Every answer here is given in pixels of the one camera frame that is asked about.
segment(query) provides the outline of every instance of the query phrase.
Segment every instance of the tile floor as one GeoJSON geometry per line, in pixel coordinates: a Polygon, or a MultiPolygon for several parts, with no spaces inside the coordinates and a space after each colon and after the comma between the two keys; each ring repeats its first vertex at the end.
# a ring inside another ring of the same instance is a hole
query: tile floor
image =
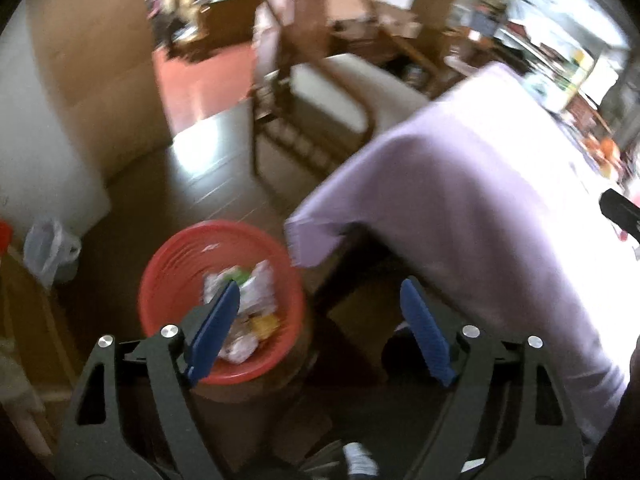
{"type": "Polygon", "coordinates": [[[250,43],[243,43],[200,63],[188,63],[167,59],[160,47],[153,62],[169,126],[176,135],[246,98],[254,78],[255,53],[250,43]]]}

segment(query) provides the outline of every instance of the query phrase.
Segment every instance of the trash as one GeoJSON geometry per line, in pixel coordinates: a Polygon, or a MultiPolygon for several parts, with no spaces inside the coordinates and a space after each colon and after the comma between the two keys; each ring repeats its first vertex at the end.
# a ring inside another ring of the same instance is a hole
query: trash
{"type": "Polygon", "coordinates": [[[267,314],[266,316],[255,316],[249,318],[251,331],[260,341],[266,341],[280,326],[280,320],[275,314],[267,314]]]}
{"type": "Polygon", "coordinates": [[[55,219],[37,220],[24,241],[24,265],[45,287],[71,281],[78,272],[80,238],[55,219]]]}
{"type": "Polygon", "coordinates": [[[233,339],[231,343],[225,343],[218,356],[225,361],[239,365],[251,357],[259,344],[260,342],[255,334],[249,332],[233,339]]]}
{"type": "Polygon", "coordinates": [[[240,285],[240,308],[218,356],[233,364],[241,364],[280,327],[274,314],[277,306],[273,291],[273,269],[267,260],[257,264],[251,273],[234,266],[217,274],[204,276],[202,299],[209,303],[225,280],[240,285]]]}

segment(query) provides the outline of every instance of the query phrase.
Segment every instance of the white cushion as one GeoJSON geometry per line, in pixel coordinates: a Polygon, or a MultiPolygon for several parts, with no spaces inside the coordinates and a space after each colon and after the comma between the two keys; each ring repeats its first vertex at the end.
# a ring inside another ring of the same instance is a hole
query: white cushion
{"type": "MultiPolygon", "coordinates": [[[[381,68],[353,54],[326,58],[332,68],[368,99],[376,114],[375,135],[407,120],[429,100],[381,68]]],[[[355,133],[366,128],[364,112],[353,99],[307,63],[292,68],[292,90],[355,133]]]]}

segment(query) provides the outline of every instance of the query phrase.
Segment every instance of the white plastic bag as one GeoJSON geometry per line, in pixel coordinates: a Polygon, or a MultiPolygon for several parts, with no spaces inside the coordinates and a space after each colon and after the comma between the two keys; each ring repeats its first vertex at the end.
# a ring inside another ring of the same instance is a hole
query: white plastic bag
{"type": "Polygon", "coordinates": [[[240,287],[240,309],[238,314],[266,316],[276,311],[273,294],[273,269],[268,260],[255,266],[246,282],[240,287]]]}
{"type": "Polygon", "coordinates": [[[69,282],[78,270],[80,238],[53,218],[37,220],[24,240],[24,265],[45,287],[69,282]]]}
{"type": "MultiPolygon", "coordinates": [[[[202,299],[209,303],[225,280],[242,275],[238,266],[219,273],[204,276],[202,299]]],[[[257,264],[249,278],[240,285],[240,307],[238,317],[229,330],[218,356],[233,364],[245,362],[260,344],[260,338],[252,330],[250,317],[268,316],[276,311],[273,293],[273,269],[268,260],[257,264]]]]}

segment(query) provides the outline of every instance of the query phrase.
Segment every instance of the lavender cloth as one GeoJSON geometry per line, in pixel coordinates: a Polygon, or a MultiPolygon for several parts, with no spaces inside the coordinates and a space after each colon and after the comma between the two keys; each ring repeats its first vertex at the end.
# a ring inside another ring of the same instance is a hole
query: lavender cloth
{"type": "Polygon", "coordinates": [[[369,227],[499,336],[540,336],[592,444],[628,383],[640,269],[598,208],[609,187],[492,64],[352,156],[286,222],[312,267],[369,227]]]}

